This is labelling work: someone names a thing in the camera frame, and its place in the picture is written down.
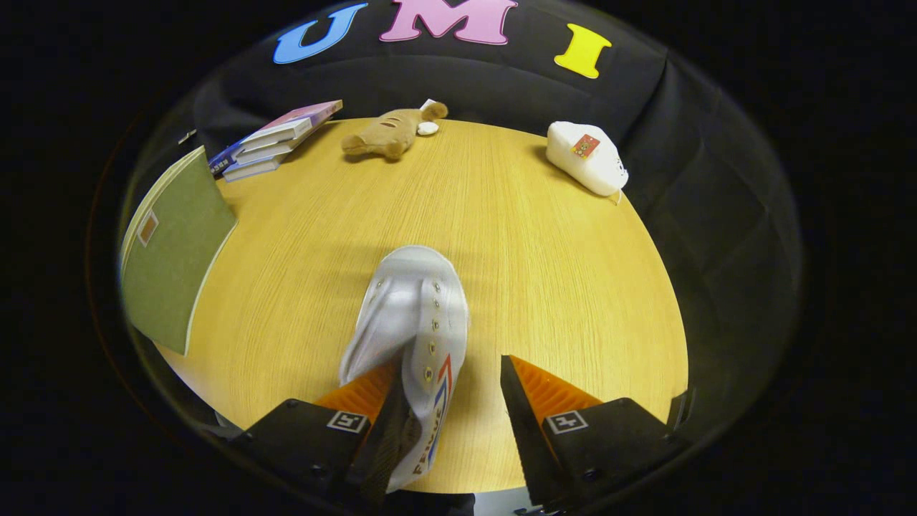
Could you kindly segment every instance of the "pink letter m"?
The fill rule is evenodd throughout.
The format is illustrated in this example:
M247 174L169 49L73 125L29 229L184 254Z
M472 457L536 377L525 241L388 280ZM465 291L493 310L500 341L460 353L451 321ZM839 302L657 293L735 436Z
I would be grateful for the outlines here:
M414 24L420 18L434 38L441 38L459 21L467 19L465 28L456 31L456 38L488 45L505 45L503 20L506 13L518 6L513 0L467 0L452 7L445 0L393 0L401 4L382 41L404 41L420 36Z

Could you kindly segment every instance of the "shoe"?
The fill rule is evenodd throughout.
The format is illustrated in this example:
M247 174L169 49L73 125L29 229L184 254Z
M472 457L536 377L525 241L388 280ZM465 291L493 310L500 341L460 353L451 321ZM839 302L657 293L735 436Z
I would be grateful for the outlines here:
M370 280L339 370L341 385L402 353L404 395L420 437L392 471L386 492L424 476L465 361L469 310L455 267L424 246L396 249Z

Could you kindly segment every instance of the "yellow letter i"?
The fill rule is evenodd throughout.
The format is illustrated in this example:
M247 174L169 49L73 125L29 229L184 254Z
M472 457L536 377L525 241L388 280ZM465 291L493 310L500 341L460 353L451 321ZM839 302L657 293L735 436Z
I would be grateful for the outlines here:
M595 69L599 54L603 48L611 47L612 43L585 27L568 23L567 28L573 31L573 39L570 40L564 55L555 56L554 62L580 75L595 79L599 76L599 71Z

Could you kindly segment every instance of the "wooden table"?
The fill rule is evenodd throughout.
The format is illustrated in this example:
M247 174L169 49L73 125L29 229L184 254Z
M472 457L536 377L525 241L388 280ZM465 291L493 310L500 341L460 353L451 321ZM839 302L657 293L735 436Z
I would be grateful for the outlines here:
M502 354L666 419L688 385L684 330L626 196L616 206L591 194L547 161L544 137L455 120L398 163L346 158L340 141L366 123L326 124L277 171L218 182L238 226L202 290L188 355L160 348L189 387L242 428L284 399L315 401L337 387L376 265L423 244L456 266L471 325L436 467L409 489L525 484Z

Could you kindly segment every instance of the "stuffed animal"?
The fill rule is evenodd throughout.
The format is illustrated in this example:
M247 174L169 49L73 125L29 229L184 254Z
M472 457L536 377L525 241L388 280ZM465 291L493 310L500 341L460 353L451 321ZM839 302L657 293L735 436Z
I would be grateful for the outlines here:
M605 131L587 124L554 122L547 128L547 159L600 196L618 194L630 175Z
M341 141L341 149L351 156L372 152L397 160L414 143L421 122L432 122L446 115L448 109L442 102L428 103L423 109L395 109L372 120L360 134L346 137Z

